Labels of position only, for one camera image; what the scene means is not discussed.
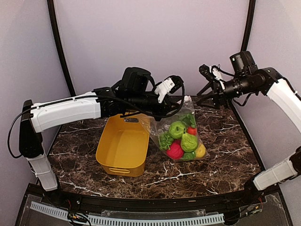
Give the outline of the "yellow lemon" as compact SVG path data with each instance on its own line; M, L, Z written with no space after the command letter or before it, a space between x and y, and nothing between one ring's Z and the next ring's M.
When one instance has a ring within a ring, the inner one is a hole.
M196 158L203 158L206 154L206 148L203 144L201 144L196 150L195 150Z

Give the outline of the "red tomato front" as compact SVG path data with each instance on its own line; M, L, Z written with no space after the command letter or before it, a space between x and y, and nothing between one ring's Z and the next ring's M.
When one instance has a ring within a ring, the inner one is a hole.
M181 147L181 141L174 140L173 143L170 145L169 149L167 149L166 154L174 160L181 159L184 155L184 151Z

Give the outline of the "orange carrot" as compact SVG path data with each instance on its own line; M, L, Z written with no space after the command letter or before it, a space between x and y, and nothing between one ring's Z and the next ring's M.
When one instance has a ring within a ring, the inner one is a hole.
M187 132L188 132L189 134L191 134L191 135L194 135L194 136L196 136L197 133L198 133L197 128L193 128L193 127L188 127L188 128L187 128Z

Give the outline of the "clear zip top bag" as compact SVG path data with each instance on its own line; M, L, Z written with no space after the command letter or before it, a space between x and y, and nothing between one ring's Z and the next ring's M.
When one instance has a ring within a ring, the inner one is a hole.
M209 157L198 135L195 109L190 96L184 97L175 115L155 121L151 119L150 137L159 150L174 161L203 160Z

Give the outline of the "green leafy vegetable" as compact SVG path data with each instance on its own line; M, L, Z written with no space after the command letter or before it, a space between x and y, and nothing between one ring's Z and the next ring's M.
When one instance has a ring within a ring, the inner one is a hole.
M187 113L180 116L180 121L184 122L187 127L192 127L192 128L197 127L194 113Z

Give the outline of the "yellow plastic basket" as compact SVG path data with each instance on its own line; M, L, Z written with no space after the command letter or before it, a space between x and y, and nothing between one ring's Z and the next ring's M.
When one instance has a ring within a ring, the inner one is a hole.
M112 116L102 132L96 160L108 174L139 177L144 173L149 137L139 118Z

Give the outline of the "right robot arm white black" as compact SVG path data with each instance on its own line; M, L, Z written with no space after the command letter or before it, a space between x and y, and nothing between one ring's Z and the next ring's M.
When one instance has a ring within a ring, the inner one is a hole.
M232 80L225 81L219 67L201 65L199 72L208 83L198 92L197 105L219 109L228 107L231 101L242 95L262 93L271 99L287 115L295 127L301 129L301 97L287 78L272 67L258 68L250 51L241 51L230 56L234 69ZM301 174L301 149L273 167L260 172L245 183L240 200L250 204L258 197L258 192L293 179Z

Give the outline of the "green bumpy cucumber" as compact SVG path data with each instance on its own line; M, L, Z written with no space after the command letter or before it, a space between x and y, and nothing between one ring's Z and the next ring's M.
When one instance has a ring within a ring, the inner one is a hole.
M194 151L190 153L185 152L181 160L190 161L190 160L194 160L195 158L196 158L196 153Z

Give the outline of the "green grape bunch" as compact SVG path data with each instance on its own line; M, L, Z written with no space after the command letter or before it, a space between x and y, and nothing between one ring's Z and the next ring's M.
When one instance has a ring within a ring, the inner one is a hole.
M159 148L160 150L167 150L170 148L173 143L174 138L171 136L169 132L164 132L159 136Z

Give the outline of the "green chayote front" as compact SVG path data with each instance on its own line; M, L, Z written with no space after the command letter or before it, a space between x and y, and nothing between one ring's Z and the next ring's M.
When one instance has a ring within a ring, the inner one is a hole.
M168 132L174 139L181 139L184 131L186 130L186 124L182 121L175 121L169 126Z

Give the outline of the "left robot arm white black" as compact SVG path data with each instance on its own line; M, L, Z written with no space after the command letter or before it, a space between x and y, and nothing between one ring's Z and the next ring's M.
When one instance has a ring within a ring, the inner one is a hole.
M159 121L172 116L180 105L170 94L183 87L179 76L169 76L155 83L151 73L138 67L125 69L122 79L112 87L94 89L83 95L48 103L24 102L19 129L19 151L32 166L48 198L56 205L66 202L66 194L44 153L41 133L59 125L85 120L109 118L130 112L143 113Z

